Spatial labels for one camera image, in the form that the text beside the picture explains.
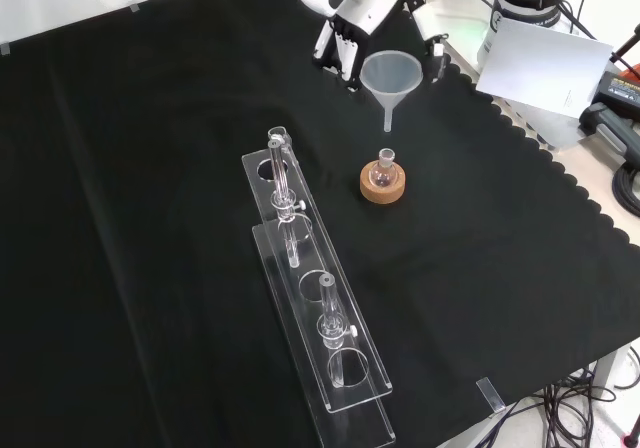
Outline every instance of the test tube rack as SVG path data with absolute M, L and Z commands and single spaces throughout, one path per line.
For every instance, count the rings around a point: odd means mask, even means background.
M 242 157 L 262 218 L 253 236 L 321 445 L 390 446 L 391 381 L 287 131 L 269 130 L 267 146 Z

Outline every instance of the clear plastic funnel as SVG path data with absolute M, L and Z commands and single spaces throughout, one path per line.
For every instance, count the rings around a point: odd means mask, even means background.
M 384 131 L 391 131 L 393 109 L 422 81 L 422 65 L 402 51 L 379 51 L 364 60 L 360 81 L 384 108 Z

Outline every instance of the white paper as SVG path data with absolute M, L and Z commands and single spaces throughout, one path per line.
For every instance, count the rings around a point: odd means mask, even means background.
M 504 18 L 478 91 L 578 118 L 611 51 L 606 43 Z

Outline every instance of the black cloth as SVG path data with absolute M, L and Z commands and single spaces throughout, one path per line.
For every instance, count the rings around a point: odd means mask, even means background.
M 285 126 L 394 385 L 437 446 L 640 336 L 640 253 L 455 66 L 397 108 L 311 66 L 298 0 L 152 0 L 0 59 L 3 446 L 313 446 L 240 157 Z M 399 14 L 371 51 L 423 58 Z M 391 147 L 407 190 L 365 201 Z

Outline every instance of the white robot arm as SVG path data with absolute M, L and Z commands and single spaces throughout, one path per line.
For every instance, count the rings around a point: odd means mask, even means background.
M 385 22 L 392 19 L 406 5 L 410 12 L 419 10 L 424 0 L 301 0 L 313 11 L 327 19 L 316 42 L 313 59 L 319 66 L 335 68 L 347 87 L 357 89 L 368 40 Z M 484 49 L 491 47 L 491 39 L 502 18 L 551 26 L 558 21 L 558 3 L 562 0 L 495 0 Z M 426 51 L 442 56 L 441 41 L 445 33 L 419 26 Z

